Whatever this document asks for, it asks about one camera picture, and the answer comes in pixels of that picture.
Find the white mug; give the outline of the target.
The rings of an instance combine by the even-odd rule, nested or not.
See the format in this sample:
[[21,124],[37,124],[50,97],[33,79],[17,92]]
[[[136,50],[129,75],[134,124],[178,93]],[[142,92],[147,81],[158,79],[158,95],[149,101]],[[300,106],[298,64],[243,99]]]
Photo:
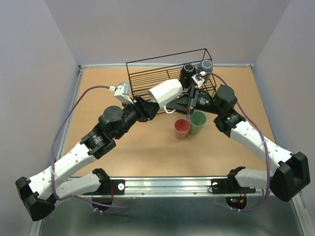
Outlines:
[[149,98],[152,102],[157,103],[158,112],[164,109],[167,114],[172,114],[176,110],[168,110],[166,105],[178,98],[183,92],[182,84],[177,79],[166,80],[148,90]]

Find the green cup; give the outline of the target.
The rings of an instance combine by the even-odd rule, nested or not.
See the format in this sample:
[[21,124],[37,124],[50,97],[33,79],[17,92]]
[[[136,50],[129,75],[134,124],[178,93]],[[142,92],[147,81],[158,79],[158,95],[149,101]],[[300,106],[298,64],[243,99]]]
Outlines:
[[202,111],[194,111],[189,115],[190,130],[193,135],[197,135],[207,121],[206,115]]

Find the red cup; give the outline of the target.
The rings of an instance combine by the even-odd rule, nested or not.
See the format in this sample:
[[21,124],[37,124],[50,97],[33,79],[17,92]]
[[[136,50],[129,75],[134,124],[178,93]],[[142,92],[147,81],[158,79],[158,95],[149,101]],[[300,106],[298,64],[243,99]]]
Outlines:
[[177,139],[184,139],[190,130],[190,123],[186,119],[178,119],[174,123],[174,133]]

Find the black mug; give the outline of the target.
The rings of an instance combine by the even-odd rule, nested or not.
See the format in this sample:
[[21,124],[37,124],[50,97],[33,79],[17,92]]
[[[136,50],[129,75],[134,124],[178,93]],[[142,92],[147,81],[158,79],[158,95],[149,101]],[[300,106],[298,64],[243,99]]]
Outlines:
[[191,85],[190,79],[196,74],[196,69],[193,64],[185,64],[180,72],[180,83],[184,89],[188,89]]

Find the blue-grey mug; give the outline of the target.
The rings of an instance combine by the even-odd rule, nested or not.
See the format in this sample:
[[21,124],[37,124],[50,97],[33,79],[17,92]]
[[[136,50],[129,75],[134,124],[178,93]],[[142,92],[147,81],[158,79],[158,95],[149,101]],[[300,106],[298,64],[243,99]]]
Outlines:
[[213,72],[213,64],[210,60],[202,60],[196,69],[196,72],[198,74],[202,73],[202,78],[206,78],[206,76],[209,75],[209,73]]

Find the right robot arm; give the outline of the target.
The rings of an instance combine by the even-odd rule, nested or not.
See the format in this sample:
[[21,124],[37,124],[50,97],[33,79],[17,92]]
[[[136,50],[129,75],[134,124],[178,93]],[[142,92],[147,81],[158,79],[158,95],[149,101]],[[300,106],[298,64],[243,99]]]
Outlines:
[[250,124],[249,118],[234,109],[236,103],[237,97],[229,86],[220,86],[214,97],[190,87],[164,109],[190,118],[196,111],[215,114],[214,123],[220,132],[265,161],[266,171],[246,167],[232,169],[226,179],[213,186],[213,193],[239,192],[242,188],[250,187],[269,190],[280,200],[288,202],[311,182],[306,155],[302,152],[292,153],[264,137]]

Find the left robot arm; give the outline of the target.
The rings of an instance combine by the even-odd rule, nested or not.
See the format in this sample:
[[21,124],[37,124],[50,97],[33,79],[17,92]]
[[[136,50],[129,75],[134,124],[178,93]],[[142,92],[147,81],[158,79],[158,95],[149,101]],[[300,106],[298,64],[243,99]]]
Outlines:
[[110,106],[98,118],[98,124],[65,156],[37,175],[19,178],[15,185],[32,221],[47,217],[60,199],[86,193],[113,195],[118,188],[102,168],[78,179],[69,178],[111,151],[115,141],[136,122],[152,120],[158,111],[158,103],[145,101],[141,96],[122,108]]

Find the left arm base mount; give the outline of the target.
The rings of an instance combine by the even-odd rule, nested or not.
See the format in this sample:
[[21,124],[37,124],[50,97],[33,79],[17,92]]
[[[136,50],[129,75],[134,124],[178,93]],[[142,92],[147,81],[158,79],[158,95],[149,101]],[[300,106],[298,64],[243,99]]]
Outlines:
[[124,179],[110,179],[100,184],[100,187],[93,191],[93,195],[124,195],[126,181]]

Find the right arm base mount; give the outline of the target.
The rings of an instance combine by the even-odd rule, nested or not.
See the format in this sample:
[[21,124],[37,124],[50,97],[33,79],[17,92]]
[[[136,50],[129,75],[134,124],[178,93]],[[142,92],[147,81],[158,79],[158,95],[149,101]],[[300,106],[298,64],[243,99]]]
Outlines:
[[241,194],[255,193],[256,190],[249,187],[241,187],[236,180],[229,178],[213,178],[208,187],[208,192],[213,194]]

